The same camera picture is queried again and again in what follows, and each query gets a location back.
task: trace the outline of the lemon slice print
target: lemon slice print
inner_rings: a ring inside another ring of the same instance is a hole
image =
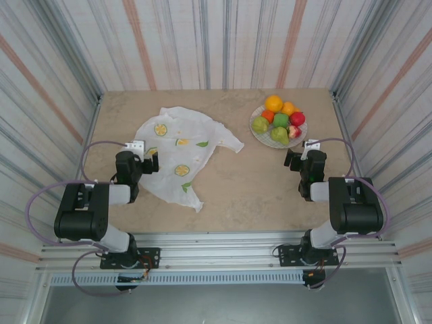
[[[148,151],[146,152],[147,155],[153,155],[157,152],[157,147],[151,147],[148,149]]]
[[[184,177],[186,174],[189,173],[189,167],[187,165],[179,165],[178,167],[176,167],[175,169],[175,174],[180,176],[180,177]]]
[[[155,126],[155,133],[157,136],[164,136],[168,132],[167,126],[163,124],[157,124]]]
[[[175,145],[187,145],[189,143],[189,140],[185,140],[185,139],[181,139],[179,138],[178,140],[176,140]]]

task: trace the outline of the table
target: table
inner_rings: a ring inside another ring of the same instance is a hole
[[[239,232],[298,230],[329,219],[326,202],[306,202],[297,191],[300,175],[284,167],[286,150],[261,144],[251,133],[251,113],[265,97],[277,94],[305,114],[307,138],[341,138],[328,90],[177,90],[107,92],[92,141],[133,140],[137,129],[161,107],[182,106],[223,123],[245,145],[238,153],[217,147],[192,186],[204,202],[201,212],[169,204],[140,188],[135,203],[112,206],[109,221],[127,232]],[[350,165],[345,146],[326,142],[326,178],[344,175]],[[102,144],[90,149],[85,172],[91,179],[108,180],[115,173],[119,147]]]

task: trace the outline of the marble tabletop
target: marble tabletop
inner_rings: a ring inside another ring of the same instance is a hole
[[[237,232],[306,230],[329,219],[326,202],[306,202],[298,193],[300,175],[284,167],[286,150],[260,143],[249,128],[250,114],[277,94],[292,101],[308,122],[306,139],[341,138],[325,89],[178,90],[107,92],[92,141],[133,140],[137,129],[161,107],[182,106],[221,122],[245,145],[237,154],[218,146],[192,186],[204,202],[201,212],[167,203],[140,187],[135,203],[112,206],[109,221],[127,232]],[[325,178],[344,175],[350,165],[345,146],[326,142]],[[91,179],[108,180],[115,173],[115,145],[90,149],[85,172]]]

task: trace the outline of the wall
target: wall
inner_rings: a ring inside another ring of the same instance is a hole
[[[2,324],[20,314],[42,246],[24,222],[26,202],[38,189],[76,176],[97,100],[80,86],[33,5],[0,2]],[[53,235],[60,199],[53,190],[34,203],[32,222],[41,234]]]
[[[432,1],[395,1],[342,113],[362,172],[391,207],[395,240],[425,323],[432,323]]]
[[[48,0],[103,91],[329,88],[374,0]]]

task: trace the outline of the white bracket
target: white bracket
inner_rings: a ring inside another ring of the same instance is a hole
[[[308,152],[311,150],[318,150],[321,148],[321,144],[320,143],[316,143],[311,145],[311,143],[316,142],[318,140],[307,140],[306,142],[304,142],[304,151],[302,154],[302,157],[300,158],[300,160],[304,161],[307,159],[308,156]]]
[[[125,143],[125,151],[131,151],[132,153],[138,155],[141,162],[144,161],[144,152],[146,151],[146,142],[143,140],[133,140],[131,142]]]

